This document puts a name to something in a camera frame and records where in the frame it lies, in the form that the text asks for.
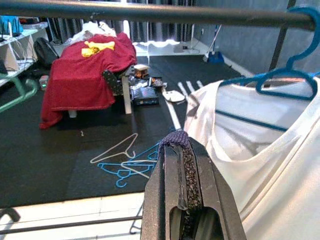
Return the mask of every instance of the white tape line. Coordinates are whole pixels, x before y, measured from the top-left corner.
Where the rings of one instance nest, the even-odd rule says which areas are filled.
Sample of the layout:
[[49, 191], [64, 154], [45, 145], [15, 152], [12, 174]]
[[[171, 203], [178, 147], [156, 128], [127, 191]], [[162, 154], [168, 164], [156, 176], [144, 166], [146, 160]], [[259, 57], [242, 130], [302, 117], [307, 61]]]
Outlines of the white tape line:
[[[164, 88], [162, 88], [162, 95], [164, 94], [165, 91], [166, 90]], [[167, 101], [165, 97], [164, 97], [164, 101], [165, 101], [165, 103], [166, 103], [166, 105], [168, 107], [168, 110], [169, 110], [169, 113], [170, 113], [170, 116], [171, 116], [171, 120], [173, 122], [175, 130], [180, 130], [181, 129], [181, 125], [180, 125], [180, 122], [179, 122], [179, 119], [178, 119], [178, 116], [177, 116], [177, 113], [175, 111], [175, 108], [174, 108], [173, 104], [171, 102]]]
[[199, 87], [199, 88], [203, 88], [203, 87], [204, 87], [204, 85], [202, 84], [201, 81], [196, 81], [196, 84], [198, 84], [198, 87]]
[[190, 81], [186, 81], [186, 85], [188, 86], [191, 93], [195, 91], [194, 86], [192, 86], [192, 83]]
[[181, 82], [178, 82], [178, 87], [180, 88], [182, 94], [185, 96], [185, 100], [188, 101], [188, 93]]

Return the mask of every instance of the red blanket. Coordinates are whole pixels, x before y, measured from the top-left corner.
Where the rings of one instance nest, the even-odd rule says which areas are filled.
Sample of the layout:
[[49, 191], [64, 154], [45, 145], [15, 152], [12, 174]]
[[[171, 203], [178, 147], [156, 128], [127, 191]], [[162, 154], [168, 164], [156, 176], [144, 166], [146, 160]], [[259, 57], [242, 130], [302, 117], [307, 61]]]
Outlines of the red blanket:
[[95, 35], [88, 40], [95, 43], [114, 41], [114, 50], [104, 49], [90, 57], [83, 57], [84, 41], [67, 47], [61, 58], [53, 62], [42, 103], [41, 129], [49, 128], [62, 119], [66, 110], [96, 110], [110, 107], [115, 98], [102, 77], [104, 70], [121, 72], [137, 62], [136, 50], [125, 33], [117, 37]]

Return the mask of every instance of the white hanger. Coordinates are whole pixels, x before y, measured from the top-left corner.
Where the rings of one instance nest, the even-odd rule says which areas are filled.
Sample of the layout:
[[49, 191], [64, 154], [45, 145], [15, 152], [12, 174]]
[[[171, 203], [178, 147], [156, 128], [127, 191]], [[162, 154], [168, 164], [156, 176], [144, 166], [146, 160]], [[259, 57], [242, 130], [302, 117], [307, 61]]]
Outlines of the white hanger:
[[[107, 153], [108, 153], [109, 151], [111, 151], [112, 149], [114, 149], [114, 148], [118, 147], [119, 145], [123, 144], [126, 140], [130, 139], [130, 138], [133, 137], [133, 136], [134, 136], [134, 138], [133, 138], [132, 142], [131, 142], [130, 145], [125, 149], [125, 151], [118, 152], [118, 153], [113, 154], [113, 155], [111, 155], [111, 156], [106, 156], [106, 157], [103, 157], [103, 158], [101, 158], [101, 159], [98, 159], [98, 158], [100, 158], [101, 156], [107, 154]], [[125, 138], [125, 139], [123, 139], [121, 142], [119, 142], [118, 144], [116, 144], [116, 145], [112, 146], [111, 148], [109, 148], [107, 151], [105, 151], [105, 152], [101, 153], [100, 155], [92, 158], [92, 159], [90, 160], [90, 163], [91, 163], [91, 164], [95, 164], [95, 163], [101, 162], [102, 160], [110, 159], [110, 158], [113, 158], [113, 157], [115, 157], [115, 156], [119, 156], [119, 155], [121, 155], [121, 154], [124, 154], [124, 155], [126, 155], [128, 158], [133, 159], [133, 158], [136, 156], [135, 151], [132, 151], [133, 156], [130, 156], [130, 155], [128, 154], [128, 150], [129, 150], [129, 148], [131, 148], [131, 146], [134, 144], [134, 142], [136, 141], [137, 137], [138, 137], [138, 133], [134, 133], [134, 134], [128, 136], [127, 138]]]
[[135, 170], [134, 168], [131, 168], [131, 167], [128, 167], [126, 166], [125, 164], [132, 164], [132, 163], [144, 163], [144, 162], [148, 162], [148, 163], [156, 163], [157, 160], [133, 160], [133, 161], [124, 161], [121, 163], [121, 167], [123, 167], [124, 169], [128, 169], [130, 171], [133, 171], [137, 174], [140, 174], [141, 176], [149, 179], [150, 177], [148, 175], [145, 175], [144, 173], [138, 171], [138, 170]]

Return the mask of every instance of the backpack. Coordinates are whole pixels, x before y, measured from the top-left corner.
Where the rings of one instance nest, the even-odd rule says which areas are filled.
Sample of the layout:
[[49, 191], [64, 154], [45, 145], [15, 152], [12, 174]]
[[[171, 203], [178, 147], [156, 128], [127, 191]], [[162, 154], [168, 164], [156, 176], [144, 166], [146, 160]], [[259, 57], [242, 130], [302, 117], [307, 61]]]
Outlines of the backpack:
[[39, 63], [45, 68], [50, 68], [54, 60], [59, 58], [54, 47], [43, 37], [39, 37], [33, 44]]

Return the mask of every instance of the bed leg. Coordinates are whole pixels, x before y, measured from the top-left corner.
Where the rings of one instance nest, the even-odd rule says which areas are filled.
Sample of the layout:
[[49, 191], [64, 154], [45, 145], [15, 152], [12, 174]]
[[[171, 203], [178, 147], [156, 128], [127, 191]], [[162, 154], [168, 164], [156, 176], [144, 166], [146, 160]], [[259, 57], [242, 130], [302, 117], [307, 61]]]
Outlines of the bed leg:
[[125, 114], [131, 114], [131, 100], [130, 100], [130, 91], [129, 91], [129, 81], [127, 76], [122, 77], [122, 90], [123, 90], [123, 98], [124, 98], [124, 109]]
[[75, 119], [77, 117], [77, 111], [76, 110], [68, 110], [69, 117], [71, 119]]

